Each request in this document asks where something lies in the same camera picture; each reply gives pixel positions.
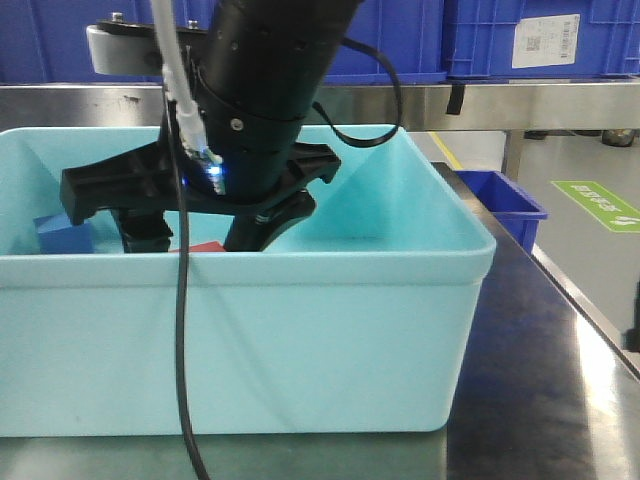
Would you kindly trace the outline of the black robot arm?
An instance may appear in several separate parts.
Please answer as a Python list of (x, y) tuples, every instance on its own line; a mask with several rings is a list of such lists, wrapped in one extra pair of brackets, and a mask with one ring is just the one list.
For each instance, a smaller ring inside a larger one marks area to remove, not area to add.
[(220, 1), (207, 33), (187, 38), (188, 78), (219, 171), (180, 143), (176, 110), (157, 140), (62, 172), (60, 199), (79, 225), (112, 213), (126, 251), (162, 252), (168, 211), (233, 221), (224, 247), (261, 251), (316, 206), (307, 187), (330, 182), (340, 159), (298, 136), (316, 91), (357, 10), (354, 1)]

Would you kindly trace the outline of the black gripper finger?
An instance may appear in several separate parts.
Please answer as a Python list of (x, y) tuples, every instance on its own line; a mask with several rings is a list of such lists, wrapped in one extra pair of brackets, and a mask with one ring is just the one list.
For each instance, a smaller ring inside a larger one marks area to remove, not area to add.
[(172, 230), (162, 210), (112, 209), (125, 253), (163, 253), (169, 250)]
[(228, 252), (261, 252), (289, 228), (309, 218), (316, 201), (303, 189), (255, 215), (235, 216), (223, 247)]

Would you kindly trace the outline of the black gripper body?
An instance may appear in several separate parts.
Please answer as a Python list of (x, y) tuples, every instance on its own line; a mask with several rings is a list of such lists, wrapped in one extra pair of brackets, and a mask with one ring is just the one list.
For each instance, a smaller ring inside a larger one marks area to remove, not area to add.
[[(326, 144), (297, 143), (268, 192), (255, 199), (219, 195), (204, 183), (186, 177), (187, 210), (230, 216), (278, 217), (304, 201), (307, 185), (330, 183), (341, 161)], [(74, 225), (99, 210), (176, 211), (173, 167), (166, 147), (152, 142), (89, 165), (61, 173), (60, 201)]]

